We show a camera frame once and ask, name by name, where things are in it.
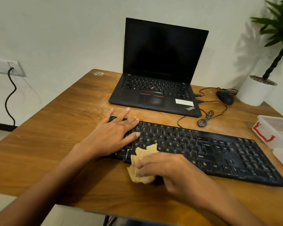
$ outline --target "white wall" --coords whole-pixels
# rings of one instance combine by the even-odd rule
[[[209,30],[192,84],[240,86],[262,75],[278,47],[263,48],[249,17],[264,0],[0,0],[0,58],[18,60],[27,78],[8,108],[22,124],[93,68],[122,72],[125,18]],[[267,102],[283,114],[283,62]],[[0,74],[0,123],[12,124],[4,101],[13,90]]]

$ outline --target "hand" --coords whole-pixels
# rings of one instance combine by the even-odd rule
[[[79,144],[76,144],[71,151],[72,156],[91,161],[117,152],[140,136],[139,132],[134,132],[124,138],[126,132],[139,123],[139,119],[136,117],[122,121],[130,112],[130,108],[127,108],[116,119],[109,122],[113,112],[114,109],[111,109],[94,131]]]
[[[137,176],[162,176],[169,193],[189,205],[215,212],[230,195],[184,156],[155,153],[140,158]]]

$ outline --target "baseboard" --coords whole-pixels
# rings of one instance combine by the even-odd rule
[[[14,131],[18,126],[8,125],[8,124],[0,124],[0,130],[12,132]]]

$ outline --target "potted plant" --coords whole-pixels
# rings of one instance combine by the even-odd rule
[[[283,0],[280,4],[272,3],[267,0],[265,1],[269,5],[268,9],[273,14],[273,19],[252,17],[252,22],[263,25],[260,29],[261,35],[270,34],[270,37],[268,38],[269,42],[265,45],[265,47],[269,47],[280,42],[283,45]],[[277,83],[268,78],[282,57],[283,48],[262,77],[255,75],[247,77],[237,94],[237,98],[248,105],[259,106],[264,101],[268,93],[277,85]]]

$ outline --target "braided trunk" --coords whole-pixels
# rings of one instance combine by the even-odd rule
[[[272,62],[272,65],[270,66],[270,68],[268,68],[265,72],[265,74],[262,76],[262,78],[264,80],[269,78],[270,73],[273,71],[273,69],[275,69],[279,63],[279,61],[282,59],[283,57],[283,48],[281,49],[279,55],[275,58],[275,60]]]

